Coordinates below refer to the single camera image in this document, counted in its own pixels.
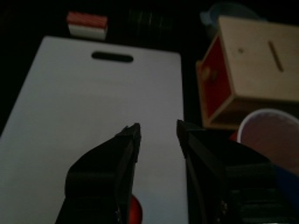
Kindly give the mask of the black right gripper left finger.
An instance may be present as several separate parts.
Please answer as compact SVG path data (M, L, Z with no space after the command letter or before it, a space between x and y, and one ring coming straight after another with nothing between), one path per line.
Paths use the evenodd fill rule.
M67 173L55 224L130 224L141 141L135 123L79 158Z

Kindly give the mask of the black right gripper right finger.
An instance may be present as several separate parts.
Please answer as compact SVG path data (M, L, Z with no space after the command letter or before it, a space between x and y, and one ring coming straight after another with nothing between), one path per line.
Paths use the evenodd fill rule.
M178 121L194 224L286 224L286 205L269 159Z

